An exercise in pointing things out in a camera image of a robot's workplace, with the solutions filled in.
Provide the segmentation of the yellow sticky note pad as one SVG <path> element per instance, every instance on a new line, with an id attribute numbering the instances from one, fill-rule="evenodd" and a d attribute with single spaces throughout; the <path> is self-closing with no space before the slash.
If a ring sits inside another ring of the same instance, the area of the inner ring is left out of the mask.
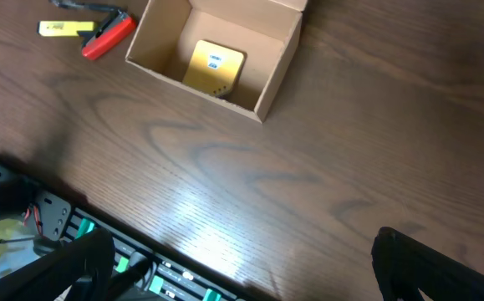
<path id="1" fill-rule="evenodd" d="M 242 71 L 245 54 L 199 40 L 182 83 L 204 94 L 221 98 L 230 94 Z"/>

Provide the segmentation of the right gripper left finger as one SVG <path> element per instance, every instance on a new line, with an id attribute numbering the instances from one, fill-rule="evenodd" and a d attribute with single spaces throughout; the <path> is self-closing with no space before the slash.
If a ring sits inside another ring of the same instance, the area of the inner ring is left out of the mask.
<path id="1" fill-rule="evenodd" d="M 55 300 L 70 288 L 70 300 L 108 300 L 115 259 L 111 233 L 103 228 L 0 278 L 2 300 Z"/>

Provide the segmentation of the red black stapler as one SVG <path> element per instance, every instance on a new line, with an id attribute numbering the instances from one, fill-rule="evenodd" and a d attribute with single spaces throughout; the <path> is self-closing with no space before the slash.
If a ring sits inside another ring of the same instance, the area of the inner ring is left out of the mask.
<path id="1" fill-rule="evenodd" d="M 84 35 L 81 54 L 96 60 L 110 51 L 137 28 L 136 20 L 124 11 L 114 11 L 90 33 Z"/>

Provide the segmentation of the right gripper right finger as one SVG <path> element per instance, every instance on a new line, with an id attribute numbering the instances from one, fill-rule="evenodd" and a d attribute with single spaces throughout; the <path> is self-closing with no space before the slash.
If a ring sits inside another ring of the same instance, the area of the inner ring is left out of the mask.
<path id="1" fill-rule="evenodd" d="M 484 300 L 484 275 L 382 227 L 371 249 L 372 267 L 384 301 Z"/>

